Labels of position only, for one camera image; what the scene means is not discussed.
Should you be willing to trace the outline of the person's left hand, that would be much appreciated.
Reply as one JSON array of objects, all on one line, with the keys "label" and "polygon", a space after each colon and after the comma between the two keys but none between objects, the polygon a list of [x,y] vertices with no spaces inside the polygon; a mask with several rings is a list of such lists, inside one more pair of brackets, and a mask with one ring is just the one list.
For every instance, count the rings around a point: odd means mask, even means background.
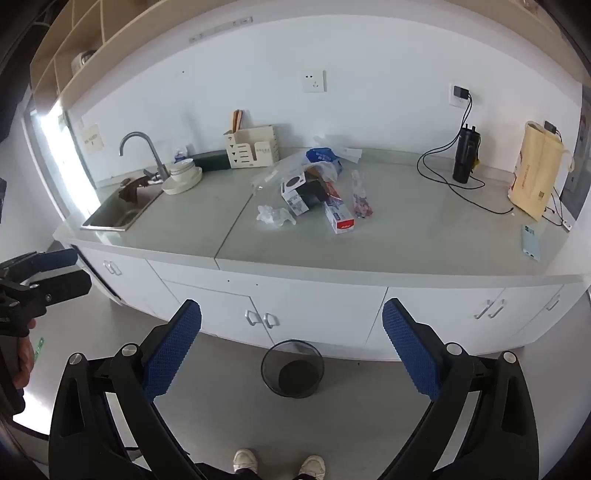
[{"label": "person's left hand", "polygon": [[17,390],[24,389],[31,377],[34,368],[34,349],[30,337],[18,339],[19,371],[13,376],[13,384]]}]

